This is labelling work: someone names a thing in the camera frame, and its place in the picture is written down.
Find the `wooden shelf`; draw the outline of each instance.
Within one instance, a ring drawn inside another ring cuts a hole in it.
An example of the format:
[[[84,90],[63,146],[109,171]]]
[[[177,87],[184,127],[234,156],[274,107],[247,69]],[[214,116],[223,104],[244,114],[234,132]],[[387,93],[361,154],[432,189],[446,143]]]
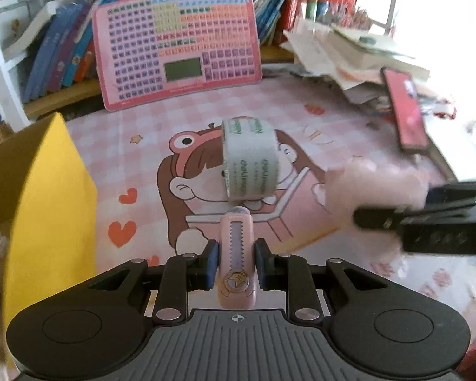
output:
[[[261,50],[261,61],[263,63],[290,63],[294,56],[291,52],[280,47],[263,46]],[[99,80],[85,80],[70,87],[64,88],[57,93],[48,94],[40,99],[31,101],[24,105],[28,119],[34,119],[51,111],[60,109],[68,104],[79,100],[87,99],[100,94]]]
[[[57,93],[52,93],[40,99],[24,105],[28,119],[33,119],[60,109],[76,101],[87,99],[100,94],[99,80],[85,80],[70,87],[64,88]]]

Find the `star print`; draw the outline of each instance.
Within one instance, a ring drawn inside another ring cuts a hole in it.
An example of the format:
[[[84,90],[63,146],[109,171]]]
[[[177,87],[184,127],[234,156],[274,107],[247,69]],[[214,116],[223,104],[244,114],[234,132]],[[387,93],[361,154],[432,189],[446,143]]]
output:
[[[141,135],[132,136],[130,138],[130,142],[136,144],[138,144],[141,140],[143,140],[143,137]]]
[[[239,288],[242,284],[246,284],[247,283],[247,276],[245,273],[243,272],[234,272],[230,277],[229,279],[227,280],[227,282],[229,282],[229,284],[231,284],[231,281],[234,281],[235,282],[235,286],[234,288]]]

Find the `red heart print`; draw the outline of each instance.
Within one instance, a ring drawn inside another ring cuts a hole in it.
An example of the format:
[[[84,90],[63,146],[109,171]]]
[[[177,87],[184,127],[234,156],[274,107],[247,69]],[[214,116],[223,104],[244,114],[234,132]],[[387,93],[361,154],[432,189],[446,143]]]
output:
[[[160,262],[160,259],[157,255],[153,255],[150,259],[147,259],[148,266],[157,266]]]
[[[315,115],[315,116],[320,116],[321,114],[324,114],[324,112],[326,111],[321,106],[318,106],[316,104],[307,103],[304,107],[306,111],[308,111],[311,115]]]
[[[115,221],[108,227],[108,236],[111,239],[113,245],[117,248],[121,248],[136,234],[137,225],[132,220],[128,221],[125,225]]]
[[[136,203],[137,201],[137,189],[135,188],[130,188],[130,189],[127,189],[127,194],[121,194],[119,197],[118,197],[118,201],[121,203],[121,204],[132,204],[132,203]]]

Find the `cartoon girl print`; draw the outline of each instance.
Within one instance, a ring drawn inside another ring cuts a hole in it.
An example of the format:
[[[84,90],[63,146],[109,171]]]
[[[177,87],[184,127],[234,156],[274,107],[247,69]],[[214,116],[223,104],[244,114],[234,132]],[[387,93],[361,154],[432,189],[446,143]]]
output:
[[[249,208],[255,237],[264,238],[273,252],[276,244],[278,251],[292,252],[336,230],[321,193],[325,172],[291,136],[275,132],[280,164],[277,190],[260,201],[246,202],[227,201],[220,126],[211,124],[171,138],[173,155],[160,164],[157,185],[168,218],[168,240],[176,253],[201,253],[208,239],[219,241],[220,217],[237,204]]]

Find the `pink utility knife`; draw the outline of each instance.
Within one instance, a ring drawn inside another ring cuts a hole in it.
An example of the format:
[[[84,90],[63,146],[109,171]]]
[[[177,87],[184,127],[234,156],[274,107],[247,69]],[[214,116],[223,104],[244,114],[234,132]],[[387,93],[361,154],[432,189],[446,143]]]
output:
[[[220,233],[219,303],[227,309],[250,309],[256,303],[257,283],[249,210],[236,206],[222,215]]]

